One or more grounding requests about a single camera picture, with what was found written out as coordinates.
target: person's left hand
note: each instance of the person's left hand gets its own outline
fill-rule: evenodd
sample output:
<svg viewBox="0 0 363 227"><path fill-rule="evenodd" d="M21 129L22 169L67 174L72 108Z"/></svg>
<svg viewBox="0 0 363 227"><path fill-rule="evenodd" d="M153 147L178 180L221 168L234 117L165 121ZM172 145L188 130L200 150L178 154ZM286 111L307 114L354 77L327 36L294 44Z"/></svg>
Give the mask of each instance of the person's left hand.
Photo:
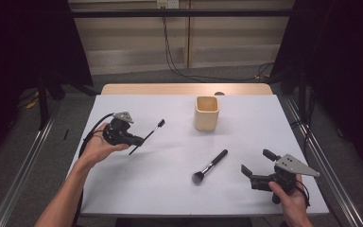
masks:
<svg viewBox="0 0 363 227"><path fill-rule="evenodd" d="M90 167L105 160L114 151L121 151L129 148L129 145L127 144L111 145L104 139L102 131L107 125L108 123L103 123L96 129L94 135L87 143L83 154L79 158L80 160L87 162Z"/></svg>

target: beige cup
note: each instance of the beige cup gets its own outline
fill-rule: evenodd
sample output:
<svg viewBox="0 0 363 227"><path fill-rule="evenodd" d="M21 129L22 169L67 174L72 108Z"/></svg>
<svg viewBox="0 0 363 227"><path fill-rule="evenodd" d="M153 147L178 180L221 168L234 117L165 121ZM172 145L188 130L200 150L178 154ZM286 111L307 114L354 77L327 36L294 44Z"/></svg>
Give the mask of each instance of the beige cup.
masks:
<svg viewBox="0 0 363 227"><path fill-rule="evenodd" d="M212 131L216 128L219 116L219 103L215 96L198 96L194 126L199 131Z"/></svg>

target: wall outlet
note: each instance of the wall outlet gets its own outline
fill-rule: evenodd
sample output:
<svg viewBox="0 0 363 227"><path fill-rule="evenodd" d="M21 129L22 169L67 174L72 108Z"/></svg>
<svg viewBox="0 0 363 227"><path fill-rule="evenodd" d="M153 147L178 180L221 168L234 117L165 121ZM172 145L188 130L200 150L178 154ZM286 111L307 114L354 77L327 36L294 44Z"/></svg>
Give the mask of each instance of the wall outlet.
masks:
<svg viewBox="0 0 363 227"><path fill-rule="evenodd" d="M167 0L157 0L157 9L167 9Z"/></svg>
<svg viewBox="0 0 363 227"><path fill-rule="evenodd" d="M168 9L178 9L179 8L179 0L168 0L167 1Z"/></svg>

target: person's right hand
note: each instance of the person's right hand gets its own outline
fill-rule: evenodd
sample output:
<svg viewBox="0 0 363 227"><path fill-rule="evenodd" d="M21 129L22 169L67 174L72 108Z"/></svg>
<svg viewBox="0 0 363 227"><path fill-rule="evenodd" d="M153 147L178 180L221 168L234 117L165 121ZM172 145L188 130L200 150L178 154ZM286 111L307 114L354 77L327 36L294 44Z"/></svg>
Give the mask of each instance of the person's right hand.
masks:
<svg viewBox="0 0 363 227"><path fill-rule="evenodd" d="M297 174L297 181L302 181L302 175ZM300 189L303 185L296 183ZM276 182L269 182L269 187L280 199L282 204L285 222L290 227L307 227L312 226L308 219L305 206L305 198L299 190L294 190L287 195L280 185Z"/></svg>

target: makeup brush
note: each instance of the makeup brush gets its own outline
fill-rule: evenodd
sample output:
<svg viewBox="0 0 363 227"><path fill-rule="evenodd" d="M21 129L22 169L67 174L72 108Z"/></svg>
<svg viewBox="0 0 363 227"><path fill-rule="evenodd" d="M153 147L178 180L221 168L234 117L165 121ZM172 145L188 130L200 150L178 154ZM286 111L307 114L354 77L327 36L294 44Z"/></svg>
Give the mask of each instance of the makeup brush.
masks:
<svg viewBox="0 0 363 227"><path fill-rule="evenodd" d="M202 180L204 179L205 175L223 158L225 157L225 155L228 153L228 150L223 149L222 152L220 152L220 154L217 155L217 157L207 166L205 167L202 171L200 172L196 172L195 174L193 174L193 182L195 184L200 184L202 182Z"/></svg>

